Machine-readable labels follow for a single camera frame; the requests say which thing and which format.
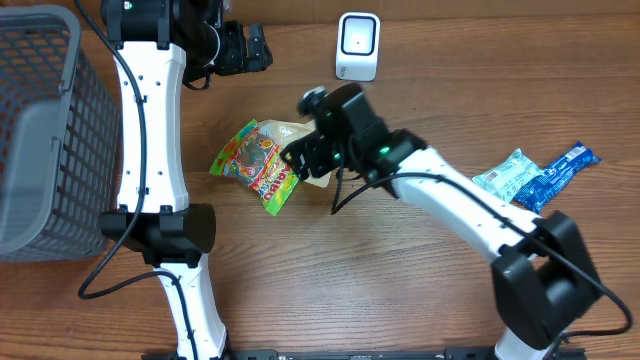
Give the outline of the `beige snack bag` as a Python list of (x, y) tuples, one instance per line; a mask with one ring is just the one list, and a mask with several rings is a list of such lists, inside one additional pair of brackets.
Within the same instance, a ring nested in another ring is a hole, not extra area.
[(264, 120), (257, 123), (259, 133), (273, 139), (282, 149), (316, 130), (313, 121), (294, 123), (279, 120)]

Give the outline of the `colourful Haribo candy bag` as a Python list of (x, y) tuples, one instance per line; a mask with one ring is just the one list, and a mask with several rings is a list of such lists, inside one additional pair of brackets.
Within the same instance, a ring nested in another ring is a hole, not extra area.
[(261, 134), (256, 120), (238, 131), (220, 151), (209, 172), (235, 178), (254, 190), (265, 210), (276, 216), (298, 184), (299, 178), (280, 157), (281, 146)]

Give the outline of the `green toilet tissue pack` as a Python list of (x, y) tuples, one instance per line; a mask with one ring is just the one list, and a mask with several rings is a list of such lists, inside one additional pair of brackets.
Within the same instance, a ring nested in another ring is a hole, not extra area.
[(526, 184), (543, 174), (539, 166), (517, 148), (503, 163), (474, 176), (472, 181), (488, 193), (510, 203)]

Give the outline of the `blue wafer bar wrapper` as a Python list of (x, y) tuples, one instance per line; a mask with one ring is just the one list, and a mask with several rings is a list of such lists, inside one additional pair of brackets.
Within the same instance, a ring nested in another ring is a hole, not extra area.
[(515, 200), (528, 210), (540, 213), (579, 172), (601, 161), (591, 148), (577, 141), (564, 155), (547, 165), (540, 176), (524, 185)]

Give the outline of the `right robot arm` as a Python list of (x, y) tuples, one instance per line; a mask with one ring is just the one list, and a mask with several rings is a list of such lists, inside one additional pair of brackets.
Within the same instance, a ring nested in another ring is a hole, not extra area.
[(595, 266), (575, 222), (543, 218), (489, 194), (406, 129), (390, 130), (357, 83), (306, 92), (297, 105), (316, 129), (282, 159), (301, 179), (356, 172), (447, 225), (485, 258), (506, 326), (498, 359), (551, 359), (570, 326), (600, 298)]

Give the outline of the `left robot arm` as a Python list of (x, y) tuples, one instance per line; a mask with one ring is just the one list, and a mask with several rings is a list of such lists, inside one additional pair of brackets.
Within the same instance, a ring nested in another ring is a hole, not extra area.
[(181, 156), (181, 91), (212, 75), (266, 70), (264, 29), (224, 18), (223, 1), (104, 0), (104, 41), (117, 64), (123, 160), (117, 207), (99, 219), (114, 247), (139, 253), (160, 280), (177, 332), (171, 359), (231, 359), (209, 254), (215, 210), (190, 201)]

